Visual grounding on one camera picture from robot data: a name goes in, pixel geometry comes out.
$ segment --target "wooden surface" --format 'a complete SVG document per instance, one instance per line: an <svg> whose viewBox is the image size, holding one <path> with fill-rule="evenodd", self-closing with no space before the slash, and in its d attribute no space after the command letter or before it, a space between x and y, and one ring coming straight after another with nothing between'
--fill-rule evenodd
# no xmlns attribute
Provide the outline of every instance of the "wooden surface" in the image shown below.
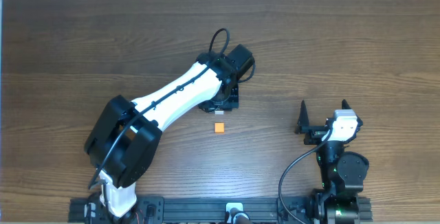
<svg viewBox="0 0 440 224"><path fill-rule="evenodd" d="M346 98L364 120L349 150L371 163L362 195L375 220L440 219L440 0L4 0L3 11L2 221L66 221L69 200L90 194L83 144L105 104L183 74L220 27L228 52L242 43L256 59L240 109L178 119L139 194L275 197L310 149L293 132L300 101L324 124ZM308 157L284 193L319 187Z"/></svg>

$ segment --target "tabletop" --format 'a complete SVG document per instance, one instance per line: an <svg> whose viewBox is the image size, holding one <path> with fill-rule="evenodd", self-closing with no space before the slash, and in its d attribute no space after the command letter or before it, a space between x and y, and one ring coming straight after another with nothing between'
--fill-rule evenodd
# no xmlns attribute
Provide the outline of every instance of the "tabletop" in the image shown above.
<svg viewBox="0 0 440 224"><path fill-rule="evenodd" d="M66 221L69 200L91 194L83 145L105 104L182 75L220 27L227 52L241 43L256 59L240 107L174 122L138 194L276 197L310 149L294 134L301 100L323 125L347 99L375 221L440 219L440 0L4 0L1 220ZM284 184L319 188L315 158Z"/></svg>

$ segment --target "wooden table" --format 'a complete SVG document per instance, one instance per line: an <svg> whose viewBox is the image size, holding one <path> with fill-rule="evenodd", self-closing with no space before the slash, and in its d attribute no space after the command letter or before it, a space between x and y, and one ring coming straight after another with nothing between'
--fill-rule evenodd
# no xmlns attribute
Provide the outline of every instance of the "wooden table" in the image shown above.
<svg viewBox="0 0 440 224"><path fill-rule="evenodd" d="M2 221L66 221L69 200L90 194L83 144L105 104L182 75L220 27L228 51L242 43L256 59L240 109L178 119L139 194L275 197L310 149L294 134L300 101L321 125L346 98L364 120L349 150L371 163L362 195L375 220L440 219L440 0L4 0L3 10ZM308 157L284 193L319 187Z"/></svg>

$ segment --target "orange block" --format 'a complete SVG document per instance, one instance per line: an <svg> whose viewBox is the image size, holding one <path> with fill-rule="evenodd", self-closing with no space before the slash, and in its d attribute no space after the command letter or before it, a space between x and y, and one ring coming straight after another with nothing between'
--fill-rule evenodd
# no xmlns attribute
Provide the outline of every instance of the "orange block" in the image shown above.
<svg viewBox="0 0 440 224"><path fill-rule="evenodd" d="M225 123L215 123L214 130L217 134L225 133Z"/></svg>

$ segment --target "wood grain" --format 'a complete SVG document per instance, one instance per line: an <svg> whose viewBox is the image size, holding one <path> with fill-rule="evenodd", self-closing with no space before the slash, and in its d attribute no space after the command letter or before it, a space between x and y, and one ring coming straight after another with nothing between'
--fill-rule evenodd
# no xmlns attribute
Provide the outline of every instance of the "wood grain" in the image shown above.
<svg viewBox="0 0 440 224"><path fill-rule="evenodd" d="M107 101L172 81L220 27L228 50L242 43L256 58L240 109L193 109L171 125L139 194L275 197L309 149L293 134L300 101L323 124L346 98L364 120L349 150L371 163L362 195L375 220L440 219L440 0L4 0L3 10L2 221L66 221L69 200L90 194L83 143ZM319 185L310 157L284 192Z"/></svg>

